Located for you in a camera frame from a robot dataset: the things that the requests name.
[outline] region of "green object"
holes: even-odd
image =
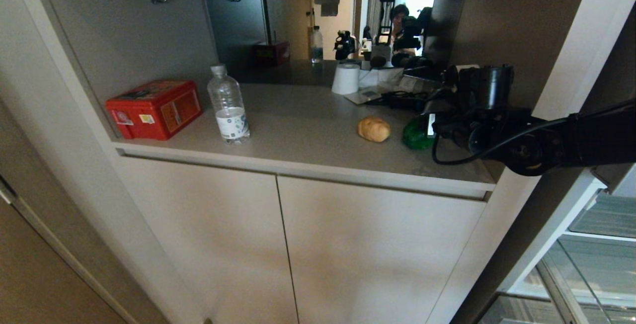
[[[433,146],[435,139],[426,134],[428,116],[418,116],[411,120],[402,132],[402,142],[413,150],[424,150]]]

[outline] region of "bottle label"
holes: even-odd
[[[238,139],[247,134],[247,118],[243,109],[238,112],[232,109],[229,114],[219,111],[216,113],[216,122],[219,124],[223,139]]]

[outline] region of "bottle cap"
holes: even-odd
[[[213,75],[226,75],[228,73],[228,70],[225,69],[225,64],[220,63],[217,64],[215,66],[211,66],[210,69],[212,70],[212,74]]]

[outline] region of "doorframe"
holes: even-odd
[[[40,159],[2,100],[0,176],[15,195],[11,205],[125,322],[169,324]]]

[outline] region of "person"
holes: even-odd
[[[402,19],[409,15],[408,7],[405,4],[399,4],[391,9],[389,16],[391,17],[391,23],[393,24],[393,30],[391,30],[391,45],[396,41],[396,39],[402,37]],[[398,52],[402,52],[405,54],[409,54],[411,56],[415,55],[414,48],[403,48],[400,50],[393,50],[394,54]]]

